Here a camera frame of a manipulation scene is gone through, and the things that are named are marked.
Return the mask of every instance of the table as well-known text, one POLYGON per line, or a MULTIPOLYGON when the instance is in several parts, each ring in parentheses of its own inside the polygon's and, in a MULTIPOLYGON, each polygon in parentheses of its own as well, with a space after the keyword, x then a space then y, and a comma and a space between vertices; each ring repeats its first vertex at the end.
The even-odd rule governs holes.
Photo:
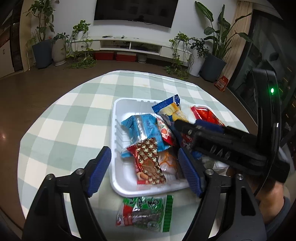
MULTIPOLYGON (((113 71, 96 77, 54 102, 23 136, 17 178, 25 217, 47 174, 69 175, 95 158, 104 145, 110 146, 111 108, 116 99, 164 100, 174 94, 191 103, 209 106, 226 126, 247 131, 230 110, 194 84, 133 71, 113 71)), ((112 190, 109 170, 99 191, 89 201, 108 240, 180 241, 195 215, 199 199, 189 188, 172 194, 173 216, 168 233, 143 231, 132 226, 115 227, 123 198, 112 190)), ((65 194, 65 206, 71 231, 79 237, 68 194, 65 194)))

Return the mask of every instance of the television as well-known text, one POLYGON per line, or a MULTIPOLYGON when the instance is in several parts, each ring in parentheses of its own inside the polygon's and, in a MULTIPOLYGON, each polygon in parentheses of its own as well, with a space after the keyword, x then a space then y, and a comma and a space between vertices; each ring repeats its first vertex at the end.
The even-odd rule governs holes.
POLYGON ((178 0, 97 0, 94 20, 128 20, 172 27, 178 0))

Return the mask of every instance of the white tv cabinet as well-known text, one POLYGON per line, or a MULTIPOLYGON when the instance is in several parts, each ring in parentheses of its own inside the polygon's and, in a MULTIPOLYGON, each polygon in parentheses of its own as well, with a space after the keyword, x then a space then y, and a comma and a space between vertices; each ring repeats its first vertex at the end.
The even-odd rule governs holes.
MULTIPOLYGON (((87 47, 94 51, 99 50, 114 50, 114 51, 129 51, 137 53, 146 53, 157 55, 166 58, 173 58, 173 50, 171 49, 170 42, 157 42, 148 39, 138 38, 102 38, 102 37, 88 37, 92 39, 92 43, 86 44, 83 41, 72 42, 72 48, 74 51, 82 51, 87 47)), ((185 50, 181 44, 178 47, 178 54, 181 61, 187 65, 187 59, 189 59, 190 52, 185 50)))

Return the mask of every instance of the wooden floor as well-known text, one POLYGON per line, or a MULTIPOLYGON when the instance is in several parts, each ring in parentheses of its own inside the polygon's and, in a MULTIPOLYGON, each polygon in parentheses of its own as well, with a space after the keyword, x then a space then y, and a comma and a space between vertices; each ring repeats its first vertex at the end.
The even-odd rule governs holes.
MULTIPOLYGON (((89 69, 65 69, 51 65, 0 79, 0 207, 20 227, 22 214, 17 190, 20 140, 35 120, 58 98, 76 86, 114 70, 132 70, 169 76, 163 67, 123 61, 98 61, 89 69)), ((187 81, 200 86, 230 109, 252 134, 257 127, 239 101, 227 89, 220 92, 202 78, 187 81)))

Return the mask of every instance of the beige curtain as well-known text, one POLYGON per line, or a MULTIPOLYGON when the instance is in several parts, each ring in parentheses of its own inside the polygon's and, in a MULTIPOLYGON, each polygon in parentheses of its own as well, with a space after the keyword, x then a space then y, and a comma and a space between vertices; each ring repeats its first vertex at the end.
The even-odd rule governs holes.
MULTIPOLYGON (((240 16, 247 15, 252 12, 252 2, 246 2, 246 1, 237 1, 237 8, 235 9, 234 17, 232 20, 232 24, 235 23, 235 20, 239 18, 240 16)), ((239 20, 235 26, 232 28, 228 36, 232 36, 234 34, 234 31, 237 33, 249 33, 250 29, 250 23, 251 23, 251 18, 252 16, 248 16, 246 18, 243 18, 239 20)), ((225 58, 223 59, 227 64, 224 67, 222 74, 220 77, 223 75, 230 80, 231 76, 233 75, 233 72, 237 66, 237 63, 240 59, 240 56, 242 55, 242 51, 244 49, 246 41, 241 38, 240 36, 235 35, 232 38, 231 46, 232 48, 228 51, 226 54, 225 58)))

